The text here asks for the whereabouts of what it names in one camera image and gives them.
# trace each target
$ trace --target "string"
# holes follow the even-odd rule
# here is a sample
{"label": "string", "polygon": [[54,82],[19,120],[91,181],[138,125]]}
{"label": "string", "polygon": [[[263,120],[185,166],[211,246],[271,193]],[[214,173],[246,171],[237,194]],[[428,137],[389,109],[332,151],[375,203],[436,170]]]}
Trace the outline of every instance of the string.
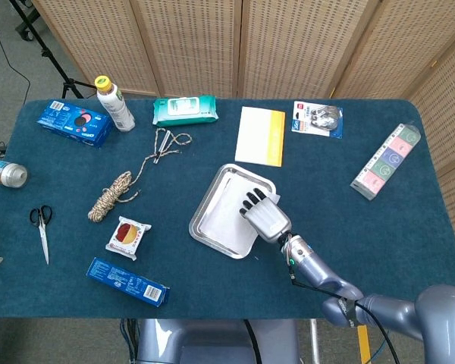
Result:
{"label": "string", "polygon": [[[140,190],[136,191],[131,197],[127,199],[120,199],[121,195],[128,192],[130,190],[130,187],[132,187],[138,181],[138,178],[140,178],[142,175],[143,169],[145,168],[148,160],[151,158],[165,157],[166,155],[174,153],[179,154],[179,149],[169,150],[172,144],[175,143],[178,146],[185,146],[192,142],[192,137],[187,133],[180,133],[178,135],[171,133],[172,138],[170,139],[170,142],[165,146],[163,150],[157,151],[158,134],[161,131],[167,132],[167,130],[163,127],[160,127],[155,131],[155,144],[153,154],[143,159],[142,166],[135,179],[132,181],[131,172],[126,171],[120,174],[109,188],[104,188],[102,195],[98,198],[91,211],[88,212],[89,220],[93,222],[100,222],[106,216],[106,214],[108,214],[108,212],[115,207],[116,202],[126,203],[138,196]],[[180,141],[181,137],[186,137],[187,139]]]}

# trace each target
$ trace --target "blue tablecloth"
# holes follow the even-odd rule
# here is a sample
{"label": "blue tablecloth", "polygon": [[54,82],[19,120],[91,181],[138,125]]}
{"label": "blue tablecloth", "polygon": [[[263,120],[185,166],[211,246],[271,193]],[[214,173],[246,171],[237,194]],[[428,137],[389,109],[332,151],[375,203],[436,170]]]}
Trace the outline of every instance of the blue tablecloth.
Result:
{"label": "blue tablecloth", "polygon": [[[20,189],[0,186],[0,316],[137,318],[320,317],[320,293],[293,287],[278,247],[258,239],[234,260],[195,241],[188,224],[216,171],[234,162],[241,107],[286,112],[281,168],[240,163],[272,180],[279,206],[293,229],[343,278],[365,293],[413,300],[431,284],[455,285],[455,238],[444,207],[417,110],[402,100],[323,100],[344,108],[341,140],[290,131],[293,100],[218,100],[214,124],[177,127],[193,142],[181,155],[148,165],[132,202],[117,204],[98,224],[87,212],[122,172],[136,175],[152,153],[152,100],[130,100],[136,127],[113,130],[101,149],[42,129],[36,120],[47,101],[22,109],[6,160],[27,167]],[[95,100],[74,100],[103,111]],[[388,134],[399,124],[423,134],[373,201],[349,187]],[[31,208],[48,204],[49,266]],[[138,260],[105,250],[118,216],[149,223]],[[86,277],[93,257],[171,287],[168,303],[155,308]]]}

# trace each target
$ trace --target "scissors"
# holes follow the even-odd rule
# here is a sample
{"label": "scissors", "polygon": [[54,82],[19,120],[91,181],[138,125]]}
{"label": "scissors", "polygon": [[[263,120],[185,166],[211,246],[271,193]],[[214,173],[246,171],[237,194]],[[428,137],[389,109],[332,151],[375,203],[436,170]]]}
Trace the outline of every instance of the scissors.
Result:
{"label": "scissors", "polygon": [[49,264],[49,248],[47,247],[46,225],[51,221],[52,209],[50,206],[43,205],[40,209],[30,210],[30,223],[39,228],[42,249],[44,250],[45,262]]}

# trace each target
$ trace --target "silver tray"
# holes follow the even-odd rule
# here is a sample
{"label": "silver tray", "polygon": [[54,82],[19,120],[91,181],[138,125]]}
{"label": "silver tray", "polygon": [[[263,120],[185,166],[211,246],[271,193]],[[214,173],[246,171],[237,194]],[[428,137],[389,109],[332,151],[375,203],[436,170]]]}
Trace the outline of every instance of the silver tray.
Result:
{"label": "silver tray", "polygon": [[238,165],[223,165],[214,176],[214,180],[212,180],[211,185],[207,189],[206,194],[202,198],[202,201],[196,210],[196,213],[192,217],[192,220],[190,220],[189,233],[195,240],[198,240],[233,259],[241,259],[249,254],[254,241],[250,244],[247,244],[246,242],[230,241],[229,246],[226,246],[226,243],[213,239],[202,230],[202,222],[209,216],[209,213],[219,202],[224,189],[234,175],[245,178],[260,187],[264,187],[270,193],[276,193],[276,187],[270,180],[247,171]]}

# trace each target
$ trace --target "yellow notepad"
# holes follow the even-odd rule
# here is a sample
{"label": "yellow notepad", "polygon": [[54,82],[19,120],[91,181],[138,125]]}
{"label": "yellow notepad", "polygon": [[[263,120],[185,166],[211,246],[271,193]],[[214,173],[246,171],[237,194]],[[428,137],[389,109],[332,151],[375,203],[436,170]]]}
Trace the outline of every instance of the yellow notepad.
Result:
{"label": "yellow notepad", "polygon": [[282,111],[243,106],[234,160],[281,167],[284,125]]}

